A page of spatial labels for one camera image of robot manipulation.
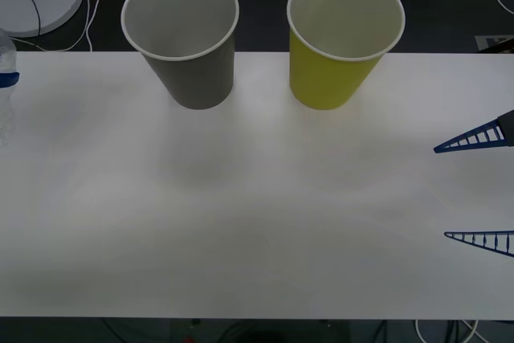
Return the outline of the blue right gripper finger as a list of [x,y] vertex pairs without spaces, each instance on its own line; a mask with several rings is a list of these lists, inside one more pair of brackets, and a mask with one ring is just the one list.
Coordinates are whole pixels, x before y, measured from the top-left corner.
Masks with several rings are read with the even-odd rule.
[[434,147],[435,153],[513,147],[513,111]]
[[513,231],[446,231],[444,235],[466,245],[513,257]]

